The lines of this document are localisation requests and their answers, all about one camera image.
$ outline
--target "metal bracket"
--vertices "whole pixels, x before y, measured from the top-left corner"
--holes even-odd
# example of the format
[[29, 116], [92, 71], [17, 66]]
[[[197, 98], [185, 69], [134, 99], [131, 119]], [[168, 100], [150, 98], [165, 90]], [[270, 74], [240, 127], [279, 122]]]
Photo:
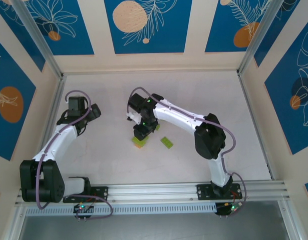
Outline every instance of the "metal bracket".
[[214, 193], [212, 184], [199, 184], [197, 187], [197, 196], [198, 200], [233, 200], [234, 195], [236, 193], [238, 197], [237, 199], [242, 199], [242, 193], [240, 189], [240, 185], [238, 183], [233, 183], [228, 191], [228, 194], [224, 196], [217, 196]]
[[[114, 204], [194, 204], [201, 202], [197, 197], [197, 185], [201, 184], [208, 184], [208, 182], [107, 185], [107, 201]], [[241, 181], [234, 181], [233, 184], [242, 186]], [[245, 185], [247, 190], [246, 201], [248, 202], [289, 199], [284, 181], [281, 180], [246, 180]], [[211, 202], [223, 203], [225, 201], [215, 199]], [[50, 205], [62, 206], [63, 202], [51, 203]], [[34, 206], [37, 209], [35, 202], [23, 201], [21, 191], [17, 197], [16, 206]]]
[[[107, 200], [108, 197], [108, 187], [107, 186], [92, 186], [89, 195], [101, 197]], [[64, 198], [63, 203], [65, 204], [77, 204], [80, 202], [86, 202], [88, 199], [85, 197], [71, 197], [67, 196]], [[103, 201], [96, 199], [96, 203], [102, 203]]]

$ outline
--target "yellow-green block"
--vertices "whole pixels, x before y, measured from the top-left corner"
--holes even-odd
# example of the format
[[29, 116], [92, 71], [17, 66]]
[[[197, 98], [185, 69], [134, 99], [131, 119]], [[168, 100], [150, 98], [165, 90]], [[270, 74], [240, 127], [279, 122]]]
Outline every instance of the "yellow-green block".
[[132, 138], [132, 142], [140, 147], [143, 147], [145, 145], [145, 143], [147, 142], [148, 140], [148, 136], [145, 137], [143, 140], [139, 141], [136, 137], [133, 137]]
[[167, 138], [167, 137], [163, 137], [160, 140], [168, 149], [170, 149], [172, 146], [174, 146], [174, 144]]

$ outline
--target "blue wall panel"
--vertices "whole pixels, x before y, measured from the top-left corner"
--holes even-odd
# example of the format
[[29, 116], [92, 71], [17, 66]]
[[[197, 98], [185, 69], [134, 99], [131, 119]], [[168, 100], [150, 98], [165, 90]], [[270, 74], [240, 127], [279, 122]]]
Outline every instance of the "blue wall panel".
[[36, 87], [0, 44], [0, 156], [10, 160]]
[[245, 51], [269, 3], [269, 0], [220, 0], [205, 52]]
[[22, 21], [15, 13], [13, 7], [5, 1], [0, 0], [0, 14], [35, 62], [39, 70], [42, 71], [45, 65], [45, 59], [37, 48], [35, 42], [30, 37]]
[[77, 0], [24, 2], [54, 55], [93, 55]]
[[184, 52], [192, 0], [105, 0], [116, 54]]
[[254, 55], [257, 66], [262, 63], [298, 3], [299, 0], [285, 0], [283, 2]]
[[308, 146], [308, 23], [265, 81], [293, 154]]

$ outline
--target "metal base plate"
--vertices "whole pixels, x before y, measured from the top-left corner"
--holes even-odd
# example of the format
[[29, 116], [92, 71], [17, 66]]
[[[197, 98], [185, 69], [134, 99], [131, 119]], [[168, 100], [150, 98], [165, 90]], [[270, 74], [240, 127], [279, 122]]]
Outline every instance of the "metal base plate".
[[[107, 196], [108, 196], [108, 187], [107, 186], [92, 186], [91, 187], [91, 191], [90, 191], [90, 195], [91, 196], [98, 196], [101, 197], [105, 200], [107, 200]], [[76, 203], [80, 203], [80, 202], [86, 202], [88, 199], [85, 197], [65, 197], [63, 200], [63, 203], [65, 204], [76, 204]], [[96, 199], [97, 203], [102, 203], [101, 200]]]
[[196, 188], [198, 200], [233, 200], [233, 193], [238, 195], [238, 197], [235, 196], [237, 199], [243, 198], [240, 185], [238, 183], [233, 183], [230, 187], [229, 193], [223, 197], [216, 196], [211, 184], [198, 184]]

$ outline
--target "wire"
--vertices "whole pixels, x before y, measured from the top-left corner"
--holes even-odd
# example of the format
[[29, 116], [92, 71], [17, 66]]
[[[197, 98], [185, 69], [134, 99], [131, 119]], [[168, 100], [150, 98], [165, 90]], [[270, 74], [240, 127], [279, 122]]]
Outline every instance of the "wire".
[[[85, 220], [96, 220], [96, 219], [106, 219], [106, 218], [109, 218], [113, 212], [114, 212], [114, 209], [113, 209], [113, 206], [110, 205], [110, 203], [108, 201], [106, 201], [105, 199], [103, 199], [102, 197], [99, 197], [99, 196], [89, 196], [89, 195], [78, 195], [78, 194], [73, 194], [73, 195], [69, 195], [69, 197], [76, 197], [76, 198], [93, 198], [93, 199], [97, 199], [97, 200], [100, 200], [104, 203], [106, 203], [109, 208], [110, 208], [110, 213], [108, 215], [105, 215], [105, 216], [96, 216], [96, 217], [91, 217], [91, 218], [86, 218]], [[80, 209], [77, 210], [76, 212], [76, 219], [79, 220], [79, 216], [78, 216], [78, 213], [80, 212]]]
[[[132, 90], [132, 92], [131, 92], [130, 95], [129, 95], [128, 102], [129, 102], [130, 98], [132, 97], [132, 95], [134, 94], [134, 92], [137, 91], [137, 90], [142, 90], [142, 91], [143, 91], [144, 93], [146, 93], [152, 100], [154, 100], [154, 101], [157, 102], [158, 104], [163, 105], [164, 107], [166, 107], [166, 108], [168, 108], [168, 109], [171, 109], [171, 110], [174, 110], [174, 111], [176, 111], [176, 112], [179, 112], [180, 114], [183, 114], [183, 115], [189, 117], [190, 119], [199, 120], [199, 121], [204, 122], [204, 123], [206, 123], [206, 124], [214, 125], [214, 126], [220, 128], [220, 129], [225, 130], [225, 131], [231, 136], [231, 138], [233, 139], [233, 145], [232, 145], [232, 147], [229, 148], [229, 149], [226, 150], [226, 151], [223, 151], [223, 152], [220, 154], [220, 157], [221, 157], [222, 167], [223, 167], [224, 172], [225, 172], [227, 175], [229, 175], [229, 176], [237, 175], [237, 176], [240, 178], [240, 180], [241, 180], [241, 182], [242, 182], [242, 185], [243, 185], [243, 187], [244, 187], [244, 194], [245, 194], [245, 196], [244, 196], [244, 201], [243, 201], [243, 205], [244, 205], [245, 202], [246, 202], [246, 198], [247, 198], [247, 192], [246, 192], [246, 185], [245, 185], [245, 182], [244, 182], [243, 178], [242, 178], [238, 173], [236, 173], [236, 172], [228, 172], [228, 171], [226, 170], [226, 167], [225, 167], [225, 160], [224, 160], [224, 155], [227, 154], [227, 153], [229, 153], [229, 152], [231, 152], [231, 151], [233, 151], [233, 149], [236, 147], [236, 138], [235, 138], [234, 134], [233, 134], [229, 129], [227, 129], [226, 127], [224, 127], [224, 126], [222, 126], [222, 125], [220, 125], [220, 124], [217, 124], [217, 123], [215, 123], [215, 122], [208, 121], [208, 120], [205, 120], [205, 119], [202, 119], [202, 118], [199, 118], [199, 117], [194, 117], [194, 116], [192, 116], [192, 115], [190, 115], [190, 114], [188, 114], [188, 113], [186, 113], [186, 112], [184, 112], [184, 111], [182, 111], [182, 110], [180, 110], [180, 109], [178, 109], [178, 108], [175, 108], [175, 107], [173, 107], [173, 106], [169, 106], [169, 105], [167, 105], [167, 104], [165, 104], [165, 103], [159, 101], [158, 99], [156, 99], [155, 97], [153, 97], [147, 90], [145, 90], [145, 89], [144, 89], [143, 87], [141, 87], [141, 86], [139, 86], [139, 87], [135, 88], [134, 90]], [[127, 113], [129, 113], [129, 105], [128, 105], [128, 102], [127, 102]]]
[[40, 170], [41, 170], [41, 167], [42, 167], [42, 164], [43, 164], [43, 161], [45, 159], [45, 156], [47, 156], [47, 152], [49, 150], [49, 148], [51, 147], [51, 145], [53, 144], [53, 142], [56, 140], [56, 138], [68, 127], [78, 123], [79, 121], [81, 121], [82, 119], [84, 119], [90, 112], [90, 108], [91, 108], [91, 103], [92, 101], [90, 100], [90, 97], [83, 91], [81, 90], [72, 90], [72, 91], [69, 91], [66, 95], [65, 95], [65, 101], [67, 102], [67, 98], [68, 98], [68, 95], [71, 94], [71, 93], [81, 93], [83, 95], [86, 96], [86, 98], [88, 99], [88, 109], [87, 109], [87, 112], [80, 118], [78, 118], [77, 120], [67, 124], [66, 126], [64, 126], [62, 129], [60, 129], [58, 131], [58, 133], [56, 133], [53, 138], [49, 141], [48, 145], [46, 146], [45, 150], [44, 150], [44, 153], [42, 154], [40, 160], [39, 160], [39, 163], [38, 163], [38, 167], [37, 167], [37, 173], [36, 173], [36, 203], [37, 203], [37, 207], [40, 209], [40, 210], [43, 210], [45, 207], [47, 207], [47, 205], [49, 204], [46, 203], [44, 206], [41, 206], [40, 204], [40, 198], [39, 198], [39, 181], [40, 181]]
[[233, 202], [232, 204], [235, 203], [235, 194], [233, 194]]
[[242, 202], [242, 201], [239, 199], [239, 195], [238, 195], [237, 193], [235, 193], [234, 191], [231, 191], [231, 193], [232, 193], [233, 195], [235, 195], [235, 196], [237, 197], [237, 199], [238, 199], [240, 202]]
[[87, 200], [85, 201], [85, 203], [90, 202], [92, 199], [93, 199], [93, 198], [92, 198], [92, 197], [90, 197], [89, 199], [87, 199]]

